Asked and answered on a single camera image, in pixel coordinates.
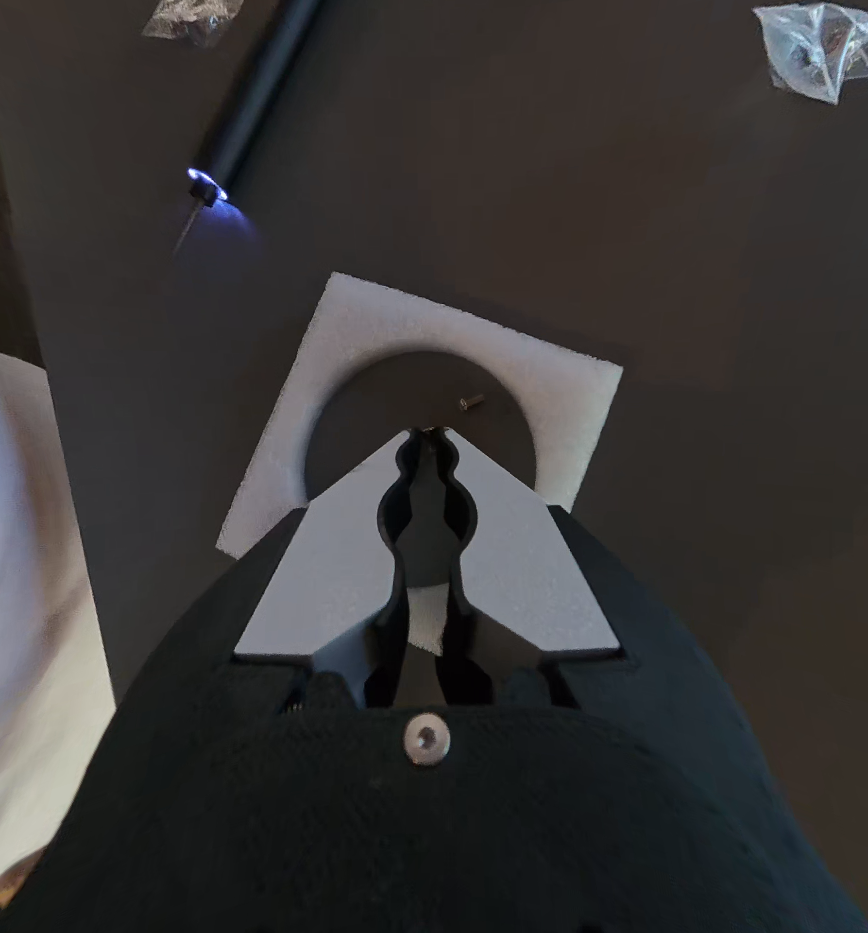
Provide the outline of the white foam square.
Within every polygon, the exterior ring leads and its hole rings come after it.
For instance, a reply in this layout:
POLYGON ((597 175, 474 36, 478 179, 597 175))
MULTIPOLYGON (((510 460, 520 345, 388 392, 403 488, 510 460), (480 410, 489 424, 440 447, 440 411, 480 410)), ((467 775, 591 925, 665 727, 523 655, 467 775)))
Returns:
POLYGON ((218 535, 240 558, 279 519, 307 504, 303 468, 319 410, 359 370, 428 351, 485 369, 518 403, 533 438, 534 491, 573 507, 622 367, 493 322, 344 274, 327 281, 272 415, 218 535))

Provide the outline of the dark grey desk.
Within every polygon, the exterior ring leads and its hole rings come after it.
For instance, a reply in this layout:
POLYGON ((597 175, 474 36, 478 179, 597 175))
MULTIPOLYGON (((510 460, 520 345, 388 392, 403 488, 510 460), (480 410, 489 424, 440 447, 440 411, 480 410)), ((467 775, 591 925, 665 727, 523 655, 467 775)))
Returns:
MULTIPOLYGON (((754 2, 328 2, 233 195, 187 163, 273 2, 0 2, 0 157, 111 677, 218 531, 330 274, 624 368, 573 512, 690 628, 868 916, 868 81, 754 2)), ((868 2, 855 2, 868 9, 868 2)))

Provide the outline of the small clear parts bag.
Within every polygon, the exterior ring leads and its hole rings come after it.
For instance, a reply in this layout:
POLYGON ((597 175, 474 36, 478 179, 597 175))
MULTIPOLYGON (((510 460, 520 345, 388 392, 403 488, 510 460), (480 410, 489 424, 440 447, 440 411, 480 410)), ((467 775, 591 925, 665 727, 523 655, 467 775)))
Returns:
POLYGON ((243 1, 159 1, 141 36, 214 46, 236 19, 243 1))
POLYGON ((868 12, 829 2, 755 6, 773 87, 829 105, 868 80, 868 12))

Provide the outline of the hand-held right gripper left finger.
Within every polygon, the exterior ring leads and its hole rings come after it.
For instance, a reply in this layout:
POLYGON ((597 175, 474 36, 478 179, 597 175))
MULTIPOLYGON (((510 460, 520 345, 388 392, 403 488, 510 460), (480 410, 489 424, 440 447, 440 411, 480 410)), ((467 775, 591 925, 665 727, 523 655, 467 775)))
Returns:
POLYGON ((408 643, 398 542, 412 518, 414 432, 312 500, 233 654, 339 675, 358 706, 392 706, 408 643))

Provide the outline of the black electric screwdriver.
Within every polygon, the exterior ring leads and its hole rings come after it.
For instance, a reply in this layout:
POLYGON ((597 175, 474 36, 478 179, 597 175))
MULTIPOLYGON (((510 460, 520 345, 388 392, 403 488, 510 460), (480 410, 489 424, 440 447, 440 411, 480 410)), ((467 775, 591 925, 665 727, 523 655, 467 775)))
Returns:
POLYGON ((192 207, 177 254, 202 210, 230 202, 242 166, 308 37, 321 1, 278 2, 245 54, 215 118, 187 167, 192 207))

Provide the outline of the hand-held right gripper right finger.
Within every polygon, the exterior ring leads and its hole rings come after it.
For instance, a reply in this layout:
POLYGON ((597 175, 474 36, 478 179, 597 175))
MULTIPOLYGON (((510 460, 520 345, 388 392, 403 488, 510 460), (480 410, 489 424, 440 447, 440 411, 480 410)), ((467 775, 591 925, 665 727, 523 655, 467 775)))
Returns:
POLYGON ((452 429, 438 429, 451 558, 438 680, 452 706, 486 706, 517 671, 619 656, 619 640, 550 508, 452 429))

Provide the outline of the person's white shirt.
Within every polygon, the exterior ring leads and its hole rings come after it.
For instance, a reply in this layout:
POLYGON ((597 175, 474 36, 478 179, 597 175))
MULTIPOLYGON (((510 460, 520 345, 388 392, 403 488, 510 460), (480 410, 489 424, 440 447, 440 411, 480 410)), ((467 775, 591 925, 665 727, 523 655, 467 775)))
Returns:
POLYGON ((116 709, 51 390, 0 353, 0 877, 45 847, 116 709))

